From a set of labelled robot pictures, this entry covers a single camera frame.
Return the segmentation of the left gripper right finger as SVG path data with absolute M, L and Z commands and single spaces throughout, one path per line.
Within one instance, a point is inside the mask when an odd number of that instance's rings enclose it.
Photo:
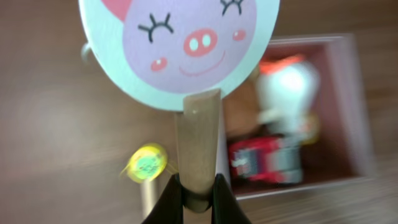
M 217 174 L 215 177 L 211 219 L 212 224 L 251 224 L 223 174 Z

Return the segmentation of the white wooden rattle drum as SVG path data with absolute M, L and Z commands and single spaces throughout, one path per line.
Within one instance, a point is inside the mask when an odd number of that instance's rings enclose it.
M 210 207 L 221 100 L 263 56 L 279 0 L 79 0 L 92 51 L 136 101 L 177 115 L 185 206 Z

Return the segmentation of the white orange plush duck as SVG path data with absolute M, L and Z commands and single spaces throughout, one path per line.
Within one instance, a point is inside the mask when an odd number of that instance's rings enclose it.
M 256 81 L 260 124 L 273 134 L 292 136 L 301 144 L 318 139 L 320 124 L 311 106 L 320 87 L 319 73 L 304 55 L 261 60 Z

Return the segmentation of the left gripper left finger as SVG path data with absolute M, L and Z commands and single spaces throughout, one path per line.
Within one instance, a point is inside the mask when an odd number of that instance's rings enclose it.
M 178 174 L 171 176 L 159 200 L 142 224 L 183 224 L 182 185 Z

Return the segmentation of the yellow wooden rattle drum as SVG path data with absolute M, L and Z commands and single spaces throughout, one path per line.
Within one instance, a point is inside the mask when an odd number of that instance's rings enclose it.
M 167 171 L 171 175 L 178 172 L 164 147 L 157 143 L 141 146 L 128 160 L 120 177 L 128 177 L 140 185 L 142 216 L 146 219 L 159 199 L 158 176 Z

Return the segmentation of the brown plush bear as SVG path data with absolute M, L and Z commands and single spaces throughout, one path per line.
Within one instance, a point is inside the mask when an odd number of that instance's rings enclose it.
M 261 125 L 257 121 L 260 112 L 256 82 L 260 75 L 256 66 L 248 78 L 223 100 L 226 137 L 240 138 L 255 133 Z

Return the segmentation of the red toy fire truck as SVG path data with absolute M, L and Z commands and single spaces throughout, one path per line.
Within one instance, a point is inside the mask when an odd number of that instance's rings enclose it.
M 258 137 L 233 143 L 228 148 L 234 178 L 270 184 L 302 181 L 300 143 L 293 138 Z

